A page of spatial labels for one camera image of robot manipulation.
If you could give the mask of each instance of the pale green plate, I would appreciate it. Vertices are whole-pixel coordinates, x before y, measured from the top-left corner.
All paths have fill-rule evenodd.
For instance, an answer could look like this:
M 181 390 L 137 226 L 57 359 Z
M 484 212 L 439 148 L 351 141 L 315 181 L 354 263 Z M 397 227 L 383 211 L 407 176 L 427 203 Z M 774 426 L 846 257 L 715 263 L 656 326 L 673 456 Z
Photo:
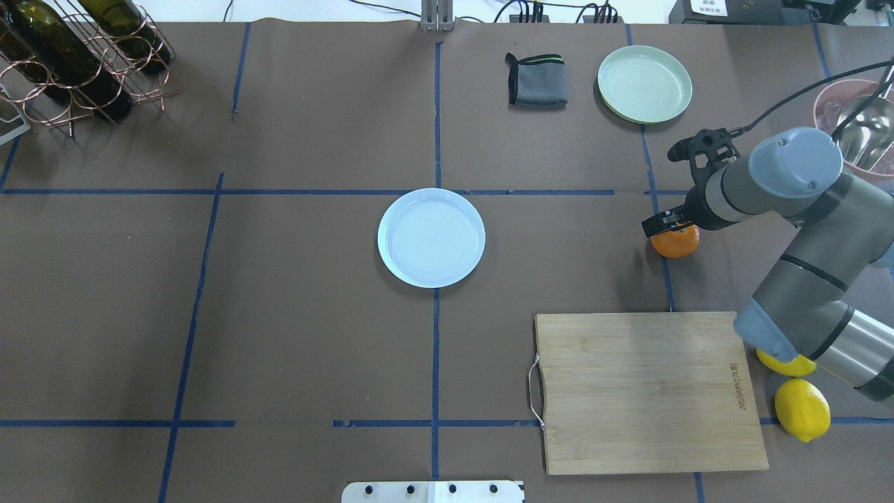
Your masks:
M 605 105 L 637 124 L 670 120 L 692 99 L 686 68 L 655 47 L 627 46 L 612 52 L 599 66 L 596 82 Z

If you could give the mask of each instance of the light blue joint cap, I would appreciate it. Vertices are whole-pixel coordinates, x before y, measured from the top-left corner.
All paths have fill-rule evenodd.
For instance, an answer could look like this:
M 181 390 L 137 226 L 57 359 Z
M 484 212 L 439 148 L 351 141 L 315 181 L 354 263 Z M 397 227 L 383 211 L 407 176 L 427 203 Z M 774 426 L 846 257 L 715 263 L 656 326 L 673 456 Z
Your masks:
M 875 262 L 869 262 L 874 268 L 894 268 L 894 243 L 888 248 L 881 257 Z
M 754 297 L 749 299 L 745 309 L 738 313 L 732 322 L 732 327 L 739 337 L 780 362 L 787 363 L 797 358 L 797 349 Z
M 805 199 L 826 192 L 841 175 L 843 162 L 831 136 L 796 127 L 761 141 L 748 157 L 748 173 L 774 196 Z

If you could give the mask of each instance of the gray folded cloth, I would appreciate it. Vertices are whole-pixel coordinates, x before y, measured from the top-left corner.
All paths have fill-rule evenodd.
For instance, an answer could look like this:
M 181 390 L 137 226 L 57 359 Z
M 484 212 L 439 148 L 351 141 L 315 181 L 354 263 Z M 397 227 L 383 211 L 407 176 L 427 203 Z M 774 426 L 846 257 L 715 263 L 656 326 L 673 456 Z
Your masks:
M 509 102 L 517 107 L 561 108 L 568 103 L 568 77 L 560 55 L 535 55 L 509 64 Z

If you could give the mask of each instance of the orange fruit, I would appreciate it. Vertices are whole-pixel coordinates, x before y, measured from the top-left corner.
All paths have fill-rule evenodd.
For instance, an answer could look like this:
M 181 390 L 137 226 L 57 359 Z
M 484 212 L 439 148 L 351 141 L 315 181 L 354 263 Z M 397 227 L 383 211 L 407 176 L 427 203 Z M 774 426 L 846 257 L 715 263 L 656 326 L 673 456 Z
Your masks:
M 668 231 L 649 238 L 656 252 L 668 259 L 686 257 L 698 248 L 698 227 L 689 226 L 679 231 Z

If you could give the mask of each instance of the cutting board handle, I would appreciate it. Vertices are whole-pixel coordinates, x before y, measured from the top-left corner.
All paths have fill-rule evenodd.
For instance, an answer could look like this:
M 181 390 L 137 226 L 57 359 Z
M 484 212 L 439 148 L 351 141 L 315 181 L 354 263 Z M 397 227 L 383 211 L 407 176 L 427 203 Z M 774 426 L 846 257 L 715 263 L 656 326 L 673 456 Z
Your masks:
M 537 422 L 540 424 L 540 429 L 542 431 L 546 431 L 546 423 L 541 419 L 540 414 L 537 413 L 537 410 L 534 408 L 534 387 L 531 385 L 531 374 L 534 373 L 534 368 L 540 365 L 540 353 L 534 353 L 534 362 L 531 363 L 531 368 L 527 370 L 527 406 L 531 407 L 531 412 L 534 413 L 534 417 L 537 418 Z

